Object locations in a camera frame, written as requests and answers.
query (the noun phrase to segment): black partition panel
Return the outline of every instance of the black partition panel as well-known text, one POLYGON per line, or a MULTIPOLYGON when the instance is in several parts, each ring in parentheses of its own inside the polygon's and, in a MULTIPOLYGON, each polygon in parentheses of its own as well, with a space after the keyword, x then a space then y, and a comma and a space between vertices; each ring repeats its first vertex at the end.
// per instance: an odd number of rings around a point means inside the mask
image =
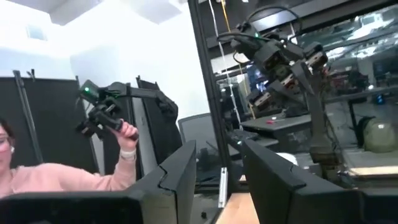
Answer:
MULTIPOLYGON (((137 78, 139 88, 160 90, 157 83, 151 83, 137 78)), ((182 146, 181 135, 173 121, 166 121, 155 99, 142 99, 148 122, 152 145, 158 164, 173 154, 182 146)))
POLYGON ((24 78, 30 110, 44 162, 60 163, 98 172, 91 139, 74 130, 85 119, 76 103, 76 80, 24 78))
POLYGON ((0 78, 0 96, 0 116, 7 120, 16 136, 11 167, 38 165, 15 78, 0 78))

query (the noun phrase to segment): desk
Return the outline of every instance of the desk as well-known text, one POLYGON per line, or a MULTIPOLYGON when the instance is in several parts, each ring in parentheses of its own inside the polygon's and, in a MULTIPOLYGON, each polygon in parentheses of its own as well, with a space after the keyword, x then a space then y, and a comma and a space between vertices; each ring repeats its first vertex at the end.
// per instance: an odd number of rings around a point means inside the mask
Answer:
POLYGON ((241 124, 242 127, 248 131, 273 135, 279 141, 279 152, 296 153, 297 147, 291 144, 288 134, 310 129, 311 116, 306 114, 294 118, 284 118, 283 114, 280 113, 245 121, 241 124), (270 120, 274 120, 274 123, 267 123, 267 121, 270 120))
MULTIPOLYGON (((294 155, 298 166, 309 169, 314 166, 309 153, 294 155)), ((343 149, 348 174, 362 181, 393 178, 398 181, 398 151, 374 153, 363 149, 343 149)))
POLYGON ((216 224, 260 224, 250 193, 235 193, 229 198, 216 224))
POLYGON ((325 103, 336 103, 336 102, 341 102, 341 101, 347 101, 348 103, 348 109, 349 109, 349 115, 351 116, 351 122, 353 124, 353 129, 355 133, 356 140, 358 142, 358 136, 359 133, 357 132, 357 122, 355 118, 355 112, 354 112, 354 106, 352 100, 359 99, 359 98, 364 98, 368 96, 373 96, 373 95, 379 95, 383 93, 392 93, 392 92, 398 92, 398 85, 390 86, 390 87, 377 87, 373 88, 372 90, 366 90, 361 93, 353 93, 349 95, 342 95, 342 96, 337 96, 337 97, 331 97, 325 100, 325 103))

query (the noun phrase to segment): white wall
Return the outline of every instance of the white wall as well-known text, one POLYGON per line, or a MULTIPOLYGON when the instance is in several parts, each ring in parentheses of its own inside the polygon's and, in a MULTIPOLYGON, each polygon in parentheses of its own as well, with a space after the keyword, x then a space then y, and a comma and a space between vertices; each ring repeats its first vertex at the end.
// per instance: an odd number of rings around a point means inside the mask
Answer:
POLYGON ((205 83, 193 33, 191 17, 181 15, 160 24, 164 45, 164 70, 157 77, 161 89, 179 107, 178 118, 208 113, 205 83))
MULTIPOLYGON (((135 15, 116 1, 105 1, 66 26, 65 43, 72 53, 70 63, 83 83, 90 79, 99 86, 130 82, 136 77, 157 81, 162 74, 157 25, 135 15)), ((157 166, 142 101, 134 99, 144 173, 157 166)), ((102 143, 93 139, 99 166, 103 169, 102 143)))
POLYGON ((28 24, 40 27, 49 37, 53 37, 52 29, 56 28, 47 13, 0 1, 0 75, 12 77, 12 70, 24 75, 34 68, 38 78, 74 79, 69 57, 52 39, 28 38, 28 24))

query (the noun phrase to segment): glass partition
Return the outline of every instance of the glass partition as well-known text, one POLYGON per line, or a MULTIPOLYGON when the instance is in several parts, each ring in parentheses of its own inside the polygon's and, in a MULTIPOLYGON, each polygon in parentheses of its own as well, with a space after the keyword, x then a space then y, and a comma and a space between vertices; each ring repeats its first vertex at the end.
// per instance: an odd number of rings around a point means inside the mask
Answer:
MULTIPOLYGON (((394 116, 398 113, 396 18, 398 7, 395 5, 297 37, 302 47, 320 42, 327 49, 329 62, 325 66, 327 79, 323 89, 326 113, 336 136, 333 142, 342 149, 348 179, 358 187, 386 184, 386 179, 398 174, 398 120, 394 116), (344 100, 342 96, 348 95, 352 96, 350 100, 344 100), (340 100, 327 103, 339 97, 340 100)), ((314 163, 309 154, 309 115, 284 117, 281 109, 286 110, 291 105, 274 97, 265 97, 265 103, 255 105, 257 97, 267 95, 269 83, 267 74, 262 74, 254 65, 245 65, 242 70, 230 72, 229 76, 231 78, 227 79, 225 73, 219 72, 216 79, 229 136, 229 153, 237 167, 237 175, 243 173, 239 144, 233 139, 234 132, 239 129, 248 132, 241 138, 253 138, 281 156, 285 153, 294 155, 292 162, 311 169, 314 163), (279 123, 297 123, 298 128, 286 131, 270 128, 279 123)), ((279 78, 303 99, 293 80, 279 78)))

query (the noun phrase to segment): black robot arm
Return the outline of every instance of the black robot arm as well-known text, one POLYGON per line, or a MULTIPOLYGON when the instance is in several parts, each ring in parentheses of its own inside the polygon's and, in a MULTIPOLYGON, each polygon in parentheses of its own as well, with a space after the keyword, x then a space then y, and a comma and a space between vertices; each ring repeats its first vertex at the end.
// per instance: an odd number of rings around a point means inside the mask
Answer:
POLYGON ((152 98, 155 99, 162 114, 167 120, 175 122, 178 116, 178 106, 160 90, 128 87, 126 84, 114 82, 106 90, 116 97, 152 98))
POLYGON ((306 48, 286 41, 278 33, 260 35, 249 23, 238 26, 239 33, 225 33, 218 36, 232 37, 231 46, 237 52, 252 60, 256 67, 268 74, 267 93, 255 101, 261 105, 271 95, 287 98, 297 104, 305 104, 312 119, 312 141, 310 155, 315 163, 323 168, 327 176, 329 170, 336 169, 340 161, 335 146, 328 137, 326 113, 320 99, 319 84, 324 64, 328 57, 319 43, 312 43, 306 48), (295 80, 305 96, 305 102, 295 98, 286 88, 286 80, 295 80))
MULTIPOLYGON (((88 101, 94 107, 89 111, 87 119, 82 121, 76 130, 86 137, 97 134, 100 139, 103 139, 104 127, 120 131, 123 122, 115 115, 121 111, 121 106, 116 99, 122 97, 155 99, 167 121, 174 123, 177 120, 178 106, 160 90, 132 88, 120 82, 114 82, 107 87, 98 87, 87 80, 79 89, 79 98, 88 101)), ((138 139, 138 134, 131 138, 138 139)))

